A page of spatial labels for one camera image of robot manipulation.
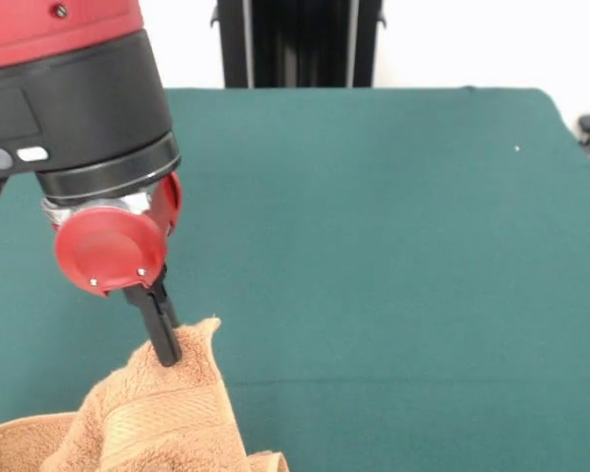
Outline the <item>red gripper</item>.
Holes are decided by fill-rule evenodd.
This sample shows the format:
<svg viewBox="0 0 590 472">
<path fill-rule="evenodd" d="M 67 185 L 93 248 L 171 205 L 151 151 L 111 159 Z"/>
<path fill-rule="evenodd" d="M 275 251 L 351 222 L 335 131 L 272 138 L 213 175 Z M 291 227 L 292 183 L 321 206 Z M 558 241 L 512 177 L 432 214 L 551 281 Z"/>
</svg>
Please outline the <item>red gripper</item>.
<svg viewBox="0 0 590 472">
<path fill-rule="evenodd" d="M 182 353 L 180 325 L 164 285 L 168 237 L 182 206 L 176 173 L 124 197 L 52 207 L 57 263 L 76 286 L 106 296 L 123 290 L 142 314 L 159 363 L 171 367 Z"/>
</svg>

